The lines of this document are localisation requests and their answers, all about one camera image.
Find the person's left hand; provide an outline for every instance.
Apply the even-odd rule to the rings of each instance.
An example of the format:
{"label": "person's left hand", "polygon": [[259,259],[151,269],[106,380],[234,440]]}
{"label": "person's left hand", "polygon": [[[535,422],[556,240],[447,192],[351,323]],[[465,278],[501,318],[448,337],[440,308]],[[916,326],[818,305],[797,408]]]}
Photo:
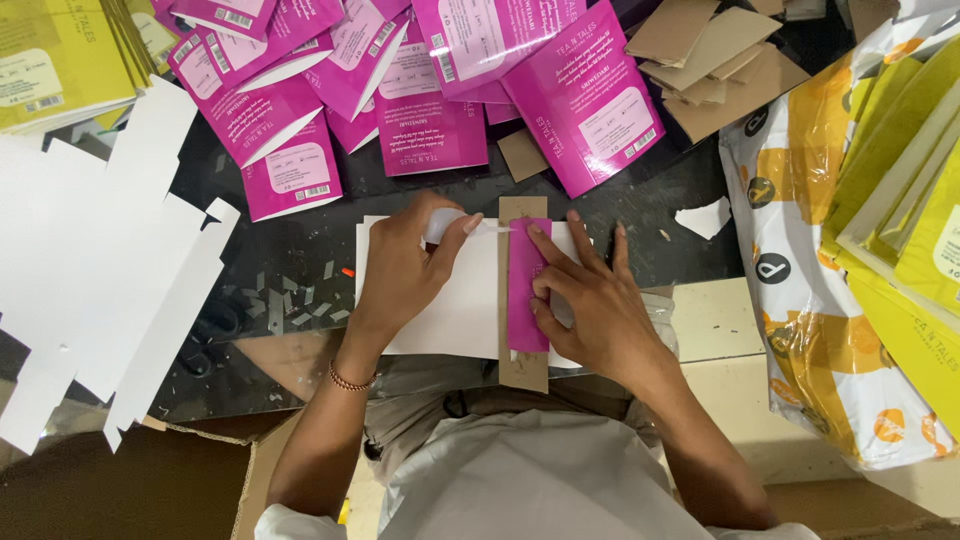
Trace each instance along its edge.
{"label": "person's left hand", "polygon": [[370,227],[366,278],[349,328],[362,329],[381,352],[433,302],[450,279],[460,247],[483,219],[482,213],[476,213],[453,221],[430,254],[420,246],[422,235],[430,214],[442,208],[463,210],[432,191],[423,191],[409,208]]}

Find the bracelet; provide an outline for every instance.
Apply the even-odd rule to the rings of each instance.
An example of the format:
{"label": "bracelet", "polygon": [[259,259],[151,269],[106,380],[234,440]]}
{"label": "bracelet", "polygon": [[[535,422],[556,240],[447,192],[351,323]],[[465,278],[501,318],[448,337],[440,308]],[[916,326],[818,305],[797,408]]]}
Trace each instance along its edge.
{"label": "bracelet", "polygon": [[373,386],[373,383],[376,382],[376,379],[380,377],[379,373],[374,373],[373,378],[368,380],[366,384],[361,384],[359,386],[356,384],[351,384],[341,379],[340,376],[337,375],[337,372],[333,371],[333,360],[330,360],[330,364],[326,369],[326,373],[330,376],[330,380],[332,380],[334,384],[340,386],[344,390],[349,390],[350,392],[362,392],[364,390],[370,390],[370,387]]}

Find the khaki pants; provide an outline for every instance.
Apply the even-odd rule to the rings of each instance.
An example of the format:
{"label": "khaki pants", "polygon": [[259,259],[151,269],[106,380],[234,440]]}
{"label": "khaki pants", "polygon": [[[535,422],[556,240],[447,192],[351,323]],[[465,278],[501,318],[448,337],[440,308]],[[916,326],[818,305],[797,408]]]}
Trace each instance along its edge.
{"label": "khaki pants", "polygon": [[[679,355],[677,335],[670,325],[673,300],[647,293],[642,296],[660,340],[674,355]],[[364,455],[374,477],[386,485],[396,468],[423,445],[441,420],[531,409],[607,416],[636,430],[655,456],[662,452],[660,438],[643,403],[612,380],[584,375],[550,380],[549,394],[488,386],[370,400],[364,426]]]}

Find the white glue bottle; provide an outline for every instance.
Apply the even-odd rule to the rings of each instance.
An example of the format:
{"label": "white glue bottle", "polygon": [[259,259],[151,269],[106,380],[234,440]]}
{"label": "white glue bottle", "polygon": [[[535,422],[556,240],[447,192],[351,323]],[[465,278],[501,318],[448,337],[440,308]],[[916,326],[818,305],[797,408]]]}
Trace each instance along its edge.
{"label": "white glue bottle", "polygon": [[[450,224],[455,220],[464,217],[465,215],[467,215],[465,212],[457,209],[433,210],[433,213],[430,214],[430,222],[426,224],[426,231],[423,232],[423,241],[428,244],[440,244],[440,240],[444,237],[446,228],[449,227]],[[473,233],[470,233],[470,236],[485,233],[508,233],[510,230],[511,229],[509,227],[491,227],[481,221],[480,225],[477,225],[477,228],[473,230]]]}

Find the plastic mailer bag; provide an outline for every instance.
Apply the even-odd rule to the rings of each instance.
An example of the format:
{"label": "plastic mailer bag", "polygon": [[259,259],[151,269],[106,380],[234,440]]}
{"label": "plastic mailer bag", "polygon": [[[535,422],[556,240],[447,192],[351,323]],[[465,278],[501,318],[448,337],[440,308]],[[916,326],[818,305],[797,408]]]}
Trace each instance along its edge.
{"label": "plastic mailer bag", "polygon": [[842,59],[720,133],[747,282],[766,339],[770,409],[819,433],[862,470],[958,448],[880,341],[847,272],[820,252],[844,157],[880,68],[923,59],[960,34],[960,0],[948,9],[934,4],[939,11],[901,8]]}

